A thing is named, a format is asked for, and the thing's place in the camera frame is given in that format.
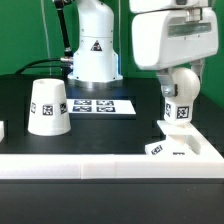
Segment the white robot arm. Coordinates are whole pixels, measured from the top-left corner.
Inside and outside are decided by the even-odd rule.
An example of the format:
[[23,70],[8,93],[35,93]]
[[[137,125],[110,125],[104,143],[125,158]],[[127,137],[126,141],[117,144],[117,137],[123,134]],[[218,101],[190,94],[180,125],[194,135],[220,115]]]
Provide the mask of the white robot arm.
[[[113,50],[114,15],[99,0],[76,0],[79,48],[73,55],[74,81],[111,83],[119,78]],[[163,95],[173,97],[178,85],[174,66],[190,62],[201,73],[203,59],[217,53],[217,17],[208,0],[129,0],[134,61],[142,70],[155,70]]]

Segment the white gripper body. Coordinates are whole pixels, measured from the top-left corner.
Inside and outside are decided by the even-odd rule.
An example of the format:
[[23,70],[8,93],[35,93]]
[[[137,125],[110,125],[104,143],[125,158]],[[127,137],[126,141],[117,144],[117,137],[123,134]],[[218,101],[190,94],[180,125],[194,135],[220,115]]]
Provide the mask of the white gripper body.
[[186,10],[138,14],[132,21],[134,61],[141,70],[161,70],[215,55],[217,17],[211,8],[187,22]]

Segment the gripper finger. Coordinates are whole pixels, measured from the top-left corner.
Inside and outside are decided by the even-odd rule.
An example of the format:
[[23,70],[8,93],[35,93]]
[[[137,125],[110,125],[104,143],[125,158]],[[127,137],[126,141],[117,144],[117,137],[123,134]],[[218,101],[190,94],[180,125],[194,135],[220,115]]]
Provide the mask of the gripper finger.
[[205,67],[204,59],[197,59],[191,62],[191,70],[198,76],[199,81],[202,81]]
[[156,72],[156,76],[161,85],[162,95],[165,98],[176,97],[178,90],[173,79],[174,69],[165,68]]

